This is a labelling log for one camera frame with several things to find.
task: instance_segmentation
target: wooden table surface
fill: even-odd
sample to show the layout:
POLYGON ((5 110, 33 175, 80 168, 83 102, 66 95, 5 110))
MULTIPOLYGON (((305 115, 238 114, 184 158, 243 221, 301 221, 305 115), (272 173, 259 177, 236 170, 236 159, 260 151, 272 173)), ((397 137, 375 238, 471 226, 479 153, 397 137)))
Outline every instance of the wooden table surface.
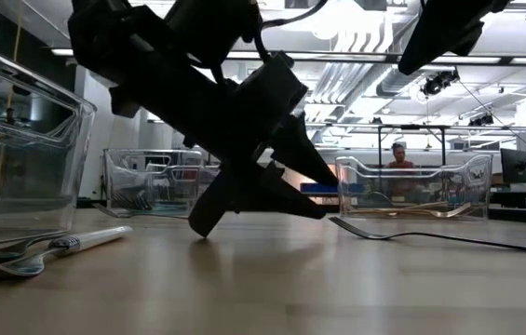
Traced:
POLYGON ((0 334, 526 334, 526 253, 278 214, 228 214, 206 241, 170 219, 75 224, 135 231, 1 280, 0 334))

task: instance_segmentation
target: ceiling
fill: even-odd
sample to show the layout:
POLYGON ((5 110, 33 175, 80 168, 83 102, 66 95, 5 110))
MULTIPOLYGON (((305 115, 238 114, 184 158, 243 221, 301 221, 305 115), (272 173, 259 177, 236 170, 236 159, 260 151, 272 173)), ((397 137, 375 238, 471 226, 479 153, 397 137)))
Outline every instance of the ceiling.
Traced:
MULTIPOLYGON (((69 47, 66 21, 72 13, 71 1, 22 0, 23 27, 51 47, 69 47)), ((292 17, 305 9, 286 9, 285 0, 259 1, 266 19, 292 17)), ((165 15, 173 1, 130 0, 148 3, 165 15)), ((364 11, 354 0, 331 0, 315 17, 301 23, 265 31, 269 49, 288 51, 398 52, 405 47, 419 12, 419 0, 397 0, 407 7, 383 12, 364 11)), ((516 0, 513 4, 526 4, 516 0)), ((17 20, 20 0, 2 0, 0 11, 17 20)), ((472 54, 526 55, 526 9, 489 15, 486 28, 472 54)), ((238 42, 235 50, 253 50, 238 42)), ((226 77, 243 80, 261 65, 256 60, 229 60, 223 65, 226 77)), ((392 65, 297 62, 293 71, 310 88, 299 108, 309 123, 361 123, 381 117, 383 123, 459 124, 492 108, 497 124, 520 126, 518 104, 526 101, 526 67, 458 66, 461 82, 453 84, 426 103, 419 92, 428 76, 444 69, 424 69, 409 77, 392 65), (382 95, 377 87, 391 94, 382 95)), ((329 127, 310 127, 315 141, 334 138, 329 127)), ((356 141, 354 129, 337 131, 339 141, 356 141)))

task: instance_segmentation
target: computer monitor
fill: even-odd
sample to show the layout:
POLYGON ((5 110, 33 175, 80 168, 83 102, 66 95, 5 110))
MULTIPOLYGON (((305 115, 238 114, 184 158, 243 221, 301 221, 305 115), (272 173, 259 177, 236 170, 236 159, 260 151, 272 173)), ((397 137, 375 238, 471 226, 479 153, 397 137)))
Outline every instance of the computer monitor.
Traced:
POLYGON ((526 152, 501 149, 505 183, 526 183, 526 152))

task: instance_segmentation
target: table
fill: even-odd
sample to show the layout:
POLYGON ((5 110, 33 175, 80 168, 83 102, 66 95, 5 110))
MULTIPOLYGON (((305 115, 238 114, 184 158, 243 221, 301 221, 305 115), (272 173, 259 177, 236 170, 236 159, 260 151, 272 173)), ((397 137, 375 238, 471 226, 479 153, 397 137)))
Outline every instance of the table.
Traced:
POLYGON ((490 202, 504 207, 526 208, 526 192, 492 192, 490 202))
POLYGON ((131 238, 0 281, 0 334, 526 334, 526 253, 279 214, 228 214, 207 241, 185 221, 76 217, 120 224, 131 238))

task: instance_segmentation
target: clear plastic bin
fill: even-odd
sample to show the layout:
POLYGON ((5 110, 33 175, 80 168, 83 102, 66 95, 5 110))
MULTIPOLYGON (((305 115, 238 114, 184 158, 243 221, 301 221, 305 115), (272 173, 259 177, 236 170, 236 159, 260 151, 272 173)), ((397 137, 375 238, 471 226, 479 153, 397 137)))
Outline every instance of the clear plastic bin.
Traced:
POLYGON ((0 244, 71 229, 94 113, 0 56, 0 244))
POLYGON ((199 197, 202 153, 105 150, 107 208, 114 213, 185 216, 199 197))
POLYGON ((369 168, 353 157, 336 159, 341 215, 349 218, 486 220, 492 156, 462 166, 369 168))

